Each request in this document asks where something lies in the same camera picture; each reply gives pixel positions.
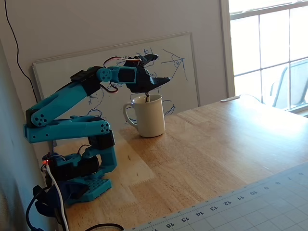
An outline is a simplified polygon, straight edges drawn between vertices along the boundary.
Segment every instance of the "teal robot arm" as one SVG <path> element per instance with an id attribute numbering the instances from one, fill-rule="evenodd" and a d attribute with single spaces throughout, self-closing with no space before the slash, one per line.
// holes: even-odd
<path id="1" fill-rule="evenodd" d="M 83 154 L 74 153 L 63 159 L 49 153 L 43 158 L 48 160 L 55 179 L 69 185 L 63 189 L 68 204 L 92 201 L 111 188 L 110 180 L 102 179 L 102 176 L 117 165 L 115 141 L 111 125 L 99 117 L 57 117 L 101 89 L 101 82 L 125 84 L 133 93 L 146 93 L 169 82 L 169 78 L 150 77 L 144 68 L 157 58 L 153 54 L 140 55 L 134 57 L 139 61 L 126 61 L 124 66 L 94 66 L 87 71 L 81 70 L 71 76 L 70 83 L 26 111 L 24 136 L 30 143 L 88 137 L 90 147 Z"/>

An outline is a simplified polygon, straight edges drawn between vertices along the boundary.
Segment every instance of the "white mug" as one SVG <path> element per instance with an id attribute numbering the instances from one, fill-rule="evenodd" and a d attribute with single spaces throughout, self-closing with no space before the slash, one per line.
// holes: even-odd
<path id="1" fill-rule="evenodd" d="M 123 115 L 126 121 L 136 128 L 143 137 L 160 136 L 165 132 L 165 119 L 162 104 L 162 96 L 150 95 L 150 102 L 146 103 L 145 96 L 139 96 L 132 102 L 123 106 Z M 127 115 L 126 108 L 131 106 L 135 110 L 137 123 L 133 123 Z"/>

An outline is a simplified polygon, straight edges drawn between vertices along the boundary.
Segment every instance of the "wooden table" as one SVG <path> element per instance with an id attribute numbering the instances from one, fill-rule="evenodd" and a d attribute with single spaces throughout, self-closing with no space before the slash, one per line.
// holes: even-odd
<path id="1" fill-rule="evenodd" d="M 142 138 L 129 127 L 115 141 L 113 187 L 67 209 L 71 230 L 107 222 L 132 228 L 301 164 L 308 119 L 237 99 L 168 116 L 162 136 Z M 70 154 L 84 143 L 56 151 Z"/>

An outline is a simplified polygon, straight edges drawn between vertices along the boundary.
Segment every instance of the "cutting mat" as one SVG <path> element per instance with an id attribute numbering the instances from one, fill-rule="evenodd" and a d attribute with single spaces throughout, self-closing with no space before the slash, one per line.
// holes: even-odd
<path id="1" fill-rule="evenodd" d="M 308 162 L 130 231 L 308 231 Z"/>

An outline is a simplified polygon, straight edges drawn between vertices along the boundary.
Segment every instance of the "mug handle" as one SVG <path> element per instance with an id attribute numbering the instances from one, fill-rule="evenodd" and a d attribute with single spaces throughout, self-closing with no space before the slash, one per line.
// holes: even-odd
<path id="1" fill-rule="evenodd" d="M 135 129 L 138 130 L 137 124 L 133 123 L 133 121 L 131 121 L 130 118 L 128 117 L 128 115 L 127 115 L 126 108 L 127 108 L 128 106 L 131 106 L 132 108 L 134 108 L 134 107 L 133 107 L 133 103 L 131 103 L 131 102 L 128 102 L 128 103 L 124 104 L 124 105 L 123 105 L 123 109 L 122 109 L 122 110 L 123 110 L 124 118 L 125 118 L 125 120 L 128 122 L 128 124 L 132 125 Z"/>

